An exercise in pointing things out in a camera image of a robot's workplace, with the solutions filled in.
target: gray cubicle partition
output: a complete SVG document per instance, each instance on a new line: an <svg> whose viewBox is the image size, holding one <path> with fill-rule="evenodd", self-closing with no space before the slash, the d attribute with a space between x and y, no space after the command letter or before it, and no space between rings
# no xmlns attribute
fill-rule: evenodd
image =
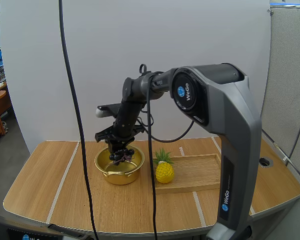
<svg viewBox="0 0 300 240"><path fill-rule="evenodd" d="M300 9L272 10L262 129L290 157L300 133Z"/></svg>
<svg viewBox="0 0 300 240"><path fill-rule="evenodd" d="M300 170L300 6L271 6L271 51L262 128ZM300 182L297 171L288 168ZM266 240L300 239L300 200Z"/></svg>

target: yellow pineapple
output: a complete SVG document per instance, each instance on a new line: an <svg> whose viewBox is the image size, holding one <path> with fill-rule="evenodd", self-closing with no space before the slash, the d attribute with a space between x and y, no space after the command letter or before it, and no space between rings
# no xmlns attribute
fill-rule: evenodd
<svg viewBox="0 0 300 240"><path fill-rule="evenodd" d="M163 148L160 152L155 152L156 160L153 160L158 166L155 170L155 177L158 182L167 184L172 181L175 177L175 172L171 164L174 164L169 157L170 152L165 153Z"/></svg>

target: pot handle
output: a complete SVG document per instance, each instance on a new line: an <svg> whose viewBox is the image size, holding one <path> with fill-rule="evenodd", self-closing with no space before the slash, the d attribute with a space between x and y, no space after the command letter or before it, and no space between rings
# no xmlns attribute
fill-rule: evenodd
<svg viewBox="0 0 300 240"><path fill-rule="evenodd" d="M108 171L106 173L106 176L109 177L110 175L120 175L120 176L124 176L125 173L123 171Z"/></svg>

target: white backdrop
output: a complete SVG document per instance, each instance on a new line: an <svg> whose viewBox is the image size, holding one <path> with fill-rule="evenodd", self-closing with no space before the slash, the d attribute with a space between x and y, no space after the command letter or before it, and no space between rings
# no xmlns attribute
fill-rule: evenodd
<svg viewBox="0 0 300 240"><path fill-rule="evenodd" d="M85 139L110 126L97 105L119 103L139 65L167 71L229 62L250 77L261 110L270 51L269 0L65 0L65 39ZM58 1L0 1L4 69L30 152L45 140L79 140L63 60ZM166 93L151 102L153 135L179 136L190 124ZM194 126L186 138L207 137ZM140 134L138 140L147 136Z"/></svg>

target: cable hole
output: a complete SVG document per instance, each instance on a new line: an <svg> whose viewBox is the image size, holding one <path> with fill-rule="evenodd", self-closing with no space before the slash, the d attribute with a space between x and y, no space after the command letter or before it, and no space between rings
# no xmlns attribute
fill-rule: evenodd
<svg viewBox="0 0 300 240"><path fill-rule="evenodd" d="M262 168L269 168L269 167L272 167L274 165L274 162L271 159L269 159L269 158L261 157L259 159L259 165Z"/></svg>

